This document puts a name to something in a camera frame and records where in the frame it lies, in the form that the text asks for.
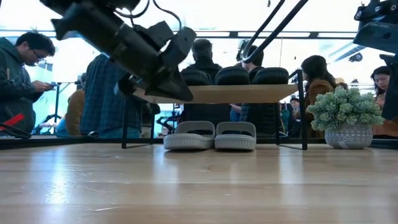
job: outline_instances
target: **wooden surface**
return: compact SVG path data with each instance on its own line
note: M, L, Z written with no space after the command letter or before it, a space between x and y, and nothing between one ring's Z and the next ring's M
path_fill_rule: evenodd
M185 102L169 98L146 96L138 89L134 94L151 103L277 103L297 90L289 85L233 85L190 86L193 101Z
M120 144L0 151L0 223L398 223L397 153Z

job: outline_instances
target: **wooden shelf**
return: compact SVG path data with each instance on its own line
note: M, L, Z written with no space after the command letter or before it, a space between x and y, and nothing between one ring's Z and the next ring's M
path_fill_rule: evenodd
M190 86L193 101L146 96L138 89L134 95L150 103L277 103L298 91L297 85Z

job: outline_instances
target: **man with glasses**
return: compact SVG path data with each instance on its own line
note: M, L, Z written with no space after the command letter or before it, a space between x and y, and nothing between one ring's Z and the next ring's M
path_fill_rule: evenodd
M33 103L53 86L40 81L31 82L24 66L34 66L54 54L55 47L50 38L36 32L23 34L15 45L6 38L0 39L0 123L21 113L24 119L15 127L32 132L35 124Z

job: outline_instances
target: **plaid shirt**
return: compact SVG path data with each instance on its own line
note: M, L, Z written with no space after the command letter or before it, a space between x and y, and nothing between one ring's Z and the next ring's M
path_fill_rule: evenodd
M100 54L87 67L85 106L80 132L105 131L122 128L125 98L114 94L114 87L126 71ZM129 127L141 130L142 106L146 101L131 97Z

